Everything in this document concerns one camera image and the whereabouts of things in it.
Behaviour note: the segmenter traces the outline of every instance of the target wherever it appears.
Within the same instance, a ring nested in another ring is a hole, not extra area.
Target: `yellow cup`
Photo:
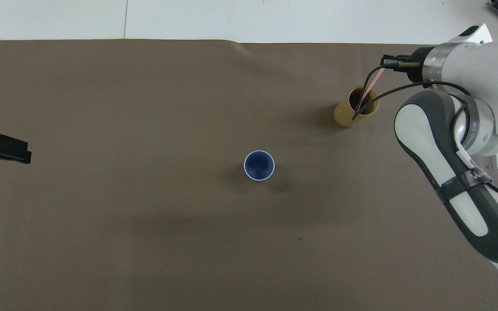
[[[365,118],[368,118],[369,116],[374,114],[376,110],[378,110],[379,103],[378,101],[375,101],[372,104],[372,106],[366,108],[361,114],[357,116],[357,118],[351,120],[352,117],[354,116],[354,110],[357,108],[358,99],[360,98],[362,92],[364,92],[362,86],[358,86],[352,89],[347,95],[347,97],[335,107],[334,119],[340,126],[353,127],[362,120],[364,120]],[[370,92],[368,92],[366,97],[362,99],[361,107],[369,103],[376,96],[377,96],[376,92],[374,90],[370,90]]]

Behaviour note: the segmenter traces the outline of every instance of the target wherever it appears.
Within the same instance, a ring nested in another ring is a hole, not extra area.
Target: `white cup rim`
[[[255,152],[264,152],[266,153],[272,160],[272,171],[270,172],[270,174],[266,177],[266,178],[263,178],[263,179],[256,179],[256,178],[253,178],[251,177],[251,175],[249,175],[249,173],[247,173],[247,168],[245,168],[245,164],[247,163],[247,159],[249,159],[249,156]],[[274,169],[276,168],[276,163],[274,161],[274,157],[272,157],[271,154],[269,154],[268,152],[264,151],[264,150],[254,150],[254,151],[251,151],[249,152],[249,154],[247,154],[247,157],[245,157],[245,160],[243,161],[243,170],[245,171],[245,175],[247,175],[247,177],[249,177],[250,179],[253,179],[254,181],[265,181],[267,179],[270,178],[270,176],[272,176],[272,174],[274,173]]]

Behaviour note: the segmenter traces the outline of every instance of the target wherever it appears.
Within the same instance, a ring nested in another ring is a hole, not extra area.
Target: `brown paper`
[[[498,272],[395,139],[420,88],[332,117],[415,48],[0,41],[0,133],[33,152],[0,161],[0,310],[498,310]],[[267,181],[243,172],[256,149]]]

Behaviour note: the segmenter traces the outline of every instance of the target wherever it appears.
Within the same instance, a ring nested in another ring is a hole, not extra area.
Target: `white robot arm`
[[[432,85],[401,107],[395,134],[466,239],[498,269],[498,189],[470,158],[498,153],[498,43],[485,25],[473,26],[448,43],[384,61],[419,63],[395,70],[470,93]]]

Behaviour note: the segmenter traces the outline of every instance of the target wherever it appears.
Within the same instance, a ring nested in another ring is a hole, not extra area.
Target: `wooden cup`
[[[372,106],[366,108],[361,114],[359,114],[357,118],[355,118],[353,121],[351,120],[352,117],[354,116],[354,110],[357,108],[358,105],[358,98],[360,97],[360,94],[362,92],[364,92],[362,86],[358,86],[352,89],[349,92],[348,96],[335,107],[334,119],[337,122],[337,124],[343,127],[353,127],[362,120],[364,120],[365,118],[368,118],[369,116],[374,114],[376,110],[378,110],[379,102],[376,101],[372,104]],[[376,92],[374,90],[370,90],[370,92],[368,92],[366,97],[362,100],[361,107],[369,103],[376,96],[377,96]]]

